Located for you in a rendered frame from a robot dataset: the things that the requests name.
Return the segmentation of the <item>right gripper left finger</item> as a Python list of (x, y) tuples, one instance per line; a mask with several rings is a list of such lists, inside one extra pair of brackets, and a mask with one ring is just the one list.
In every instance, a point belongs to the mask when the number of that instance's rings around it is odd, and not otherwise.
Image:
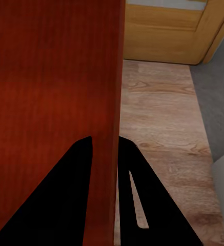
[(82, 246), (92, 138), (72, 144), (0, 231), (0, 246)]

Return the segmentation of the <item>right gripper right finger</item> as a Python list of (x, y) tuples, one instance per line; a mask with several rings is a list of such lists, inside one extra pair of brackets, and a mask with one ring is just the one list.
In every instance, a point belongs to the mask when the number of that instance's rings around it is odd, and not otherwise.
[[(119, 136), (121, 246), (204, 246), (136, 144)], [(131, 171), (149, 229), (137, 225)]]

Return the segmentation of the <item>storage box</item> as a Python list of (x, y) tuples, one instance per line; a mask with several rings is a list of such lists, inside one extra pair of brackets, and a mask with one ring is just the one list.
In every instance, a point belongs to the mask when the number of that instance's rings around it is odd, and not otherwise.
[(91, 136), (82, 246), (113, 246), (126, 0), (0, 0), (0, 231)]

